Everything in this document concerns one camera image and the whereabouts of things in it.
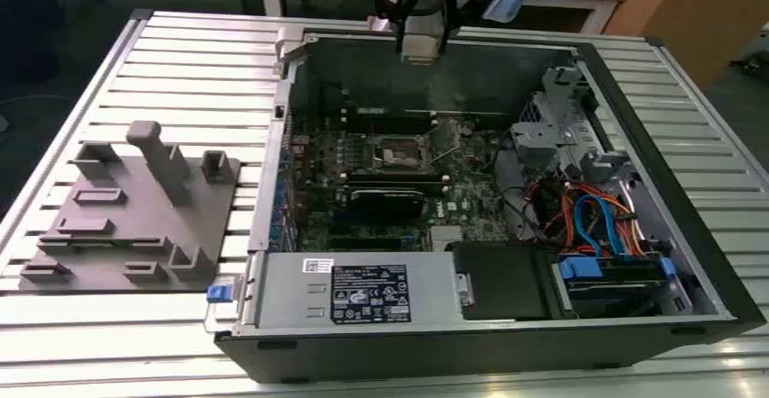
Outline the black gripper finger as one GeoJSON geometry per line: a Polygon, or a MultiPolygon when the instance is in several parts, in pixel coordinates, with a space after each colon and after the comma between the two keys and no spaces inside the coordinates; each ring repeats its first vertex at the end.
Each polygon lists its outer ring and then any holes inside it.
{"type": "Polygon", "coordinates": [[[420,0],[398,0],[393,8],[393,23],[396,26],[396,50],[398,54],[404,53],[404,38],[406,32],[406,23],[420,0]]]}
{"type": "Polygon", "coordinates": [[[444,17],[444,32],[440,38],[440,46],[438,46],[440,54],[445,53],[452,33],[458,28],[457,0],[444,0],[442,17],[444,17]]]}

